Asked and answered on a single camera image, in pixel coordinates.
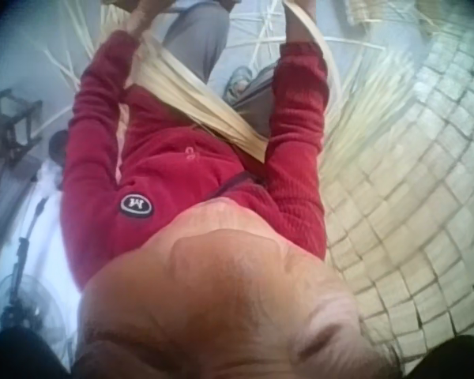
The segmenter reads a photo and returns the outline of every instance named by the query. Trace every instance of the black logo patch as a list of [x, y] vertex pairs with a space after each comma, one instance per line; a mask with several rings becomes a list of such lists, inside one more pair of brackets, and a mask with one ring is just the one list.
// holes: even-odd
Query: black logo patch
[[150, 217], [154, 211], [151, 201], [138, 193], [126, 195], [119, 205], [121, 212], [130, 217], [144, 219]]

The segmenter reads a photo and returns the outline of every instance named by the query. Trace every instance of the sleeve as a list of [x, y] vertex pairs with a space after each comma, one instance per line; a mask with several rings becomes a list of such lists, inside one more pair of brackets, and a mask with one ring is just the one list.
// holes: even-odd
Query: sleeve
[[63, 174], [62, 231], [78, 285], [111, 257], [110, 229], [118, 212], [115, 170], [119, 97], [139, 42], [115, 32], [81, 78], [69, 124]]
[[297, 240], [324, 256], [318, 156], [329, 98], [327, 68], [314, 43], [287, 43], [273, 79], [275, 108], [265, 154], [265, 184]]

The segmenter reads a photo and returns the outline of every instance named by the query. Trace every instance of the red jacket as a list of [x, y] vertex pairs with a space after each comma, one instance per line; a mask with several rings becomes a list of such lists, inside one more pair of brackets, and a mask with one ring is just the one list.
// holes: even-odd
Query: red jacket
[[[77, 285], [84, 287], [107, 262], [139, 248], [179, 213], [219, 196], [255, 211], [323, 259], [317, 157], [329, 92], [318, 48], [281, 48], [261, 185], [243, 176], [244, 165], [228, 144], [194, 128], [144, 88], [123, 90], [137, 47], [131, 36], [115, 32], [86, 69], [75, 99], [62, 230]], [[119, 103], [129, 105], [130, 122], [116, 182]]]

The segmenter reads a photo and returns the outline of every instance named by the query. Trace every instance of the gray pants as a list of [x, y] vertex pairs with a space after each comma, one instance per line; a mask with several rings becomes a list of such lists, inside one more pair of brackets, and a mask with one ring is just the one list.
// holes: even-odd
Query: gray pants
[[[230, 13], [218, 2], [202, 2], [190, 7], [174, 21], [164, 46], [204, 83], [227, 45]], [[261, 135], [270, 135], [273, 109], [274, 67], [254, 78], [232, 107]]]

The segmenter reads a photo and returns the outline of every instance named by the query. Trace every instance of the logo patch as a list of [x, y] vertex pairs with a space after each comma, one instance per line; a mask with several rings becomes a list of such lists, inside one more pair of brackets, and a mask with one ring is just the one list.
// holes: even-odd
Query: logo patch
[[125, 215], [139, 219], [150, 217], [154, 211], [151, 201], [138, 193], [126, 195], [119, 207]]

